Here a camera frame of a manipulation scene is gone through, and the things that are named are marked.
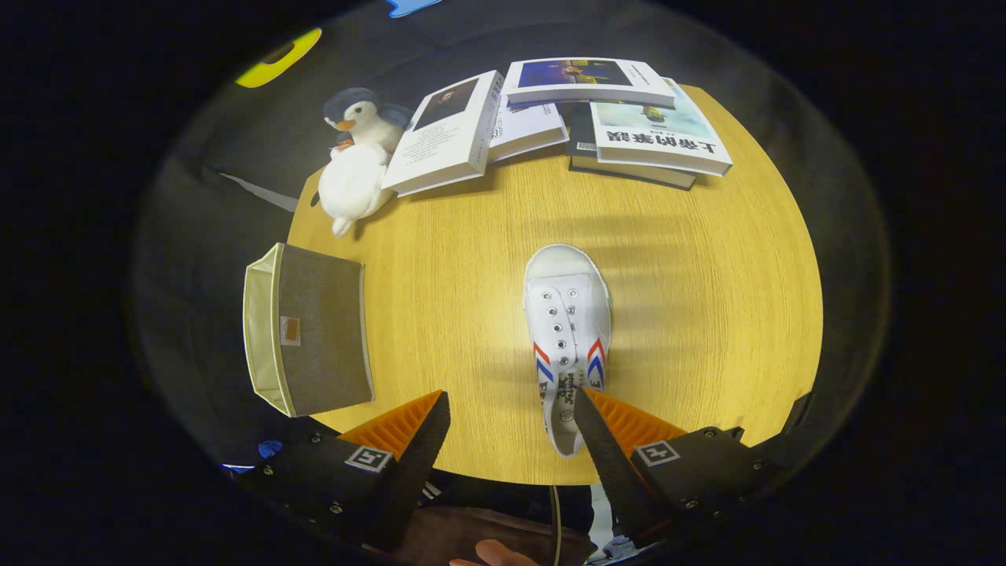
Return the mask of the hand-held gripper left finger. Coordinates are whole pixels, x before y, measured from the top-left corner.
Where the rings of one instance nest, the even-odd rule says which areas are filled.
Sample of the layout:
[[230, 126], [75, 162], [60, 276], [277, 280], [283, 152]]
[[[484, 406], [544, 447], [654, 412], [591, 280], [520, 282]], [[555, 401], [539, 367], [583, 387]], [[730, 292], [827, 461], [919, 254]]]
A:
[[449, 396], [431, 391], [347, 432], [316, 424], [237, 484], [338, 540], [392, 551], [449, 427]]

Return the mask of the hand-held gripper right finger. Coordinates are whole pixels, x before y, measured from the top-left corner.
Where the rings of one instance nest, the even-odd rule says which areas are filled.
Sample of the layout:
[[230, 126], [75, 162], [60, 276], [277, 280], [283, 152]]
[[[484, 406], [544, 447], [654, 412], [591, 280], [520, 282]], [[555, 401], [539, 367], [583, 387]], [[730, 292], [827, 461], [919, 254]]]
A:
[[593, 389], [574, 419], [615, 523], [633, 543], [680, 543], [725, 522], [777, 487], [784, 467], [743, 428], [687, 432]]

